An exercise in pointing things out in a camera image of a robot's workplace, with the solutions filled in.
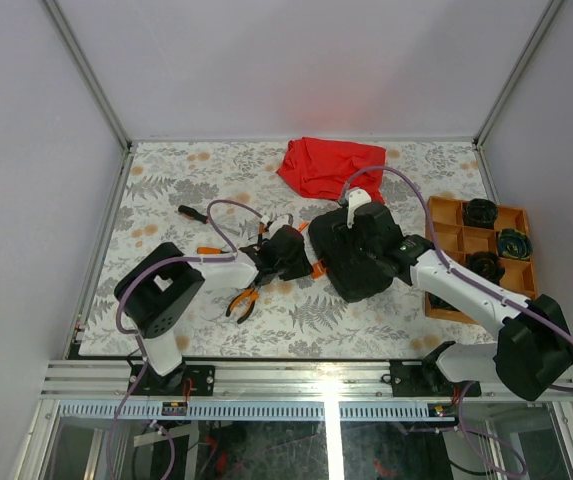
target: pliers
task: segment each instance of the pliers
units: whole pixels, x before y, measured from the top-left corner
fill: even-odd
[[[245,298],[248,298],[248,307],[246,308],[246,311],[243,313],[243,315],[237,319],[238,325],[241,325],[246,320],[248,320],[250,314],[253,313],[253,310],[255,309],[255,302],[259,298],[259,292],[254,288],[247,288],[238,296],[233,298],[233,301],[230,302],[230,305],[228,305],[228,308],[226,309],[226,316],[230,317],[235,307],[237,307],[237,305],[239,305],[239,303]]]

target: table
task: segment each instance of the table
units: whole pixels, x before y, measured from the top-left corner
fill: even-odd
[[[364,142],[387,150],[395,166],[425,197],[486,197],[467,142]],[[297,226],[337,208],[327,200],[305,199],[275,173],[286,142],[140,143],[115,221],[108,251],[86,320],[80,355],[127,355],[135,341],[115,328],[113,289],[161,242],[185,254],[198,246],[222,246],[208,225],[177,214],[177,206],[205,211],[216,198],[234,199],[262,213],[292,213]],[[381,193],[406,234],[424,233],[424,212],[412,191],[386,174]],[[239,245],[251,243],[257,220],[240,208],[218,205],[215,219]],[[316,259],[307,240],[307,255]],[[224,311],[239,291],[200,292],[175,326],[184,355],[326,359],[419,358],[442,341],[486,343],[479,326],[430,319],[423,295],[401,281],[386,292],[347,304],[327,277],[274,281],[263,287],[251,318],[237,325]]]

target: gray wall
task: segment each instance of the gray wall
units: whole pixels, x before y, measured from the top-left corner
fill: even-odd
[[[39,2],[0,1],[0,479],[61,354],[119,160]]]
[[[486,153],[502,203],[528,209],[540,290],[573,333],[573,1],[510,99]]]
[[[61,0],[135,139],[476,133],[548,0]]]

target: perforated metal strip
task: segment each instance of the perforated metal strip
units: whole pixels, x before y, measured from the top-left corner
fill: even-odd
[[[61,402],[60,413],[66,417],[113,418],[118,400],[67,400]],[[430,417],[428,406],[416,402],[344,402],[340,403],[344,421],[421,421]],[[171,418],[163,403],[130,400],[119,415],[123,420],[151,420]],[[246,421],[321,421],[324,420],[322,402],[192,402],[186,420],[246,420]],[[442,419],[432,417],[431,421]]]

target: red fabric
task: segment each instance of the red fabric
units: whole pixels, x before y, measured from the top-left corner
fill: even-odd
[[[288,143],[288,151],[277,173],[306,198],[337,200],[348,177],[371,165],[384,165],[386,150],[372,145],[304,137]],[[379,193],[383,172],[360,175],[352,184],[366,190],[373,200],[384,203]]]

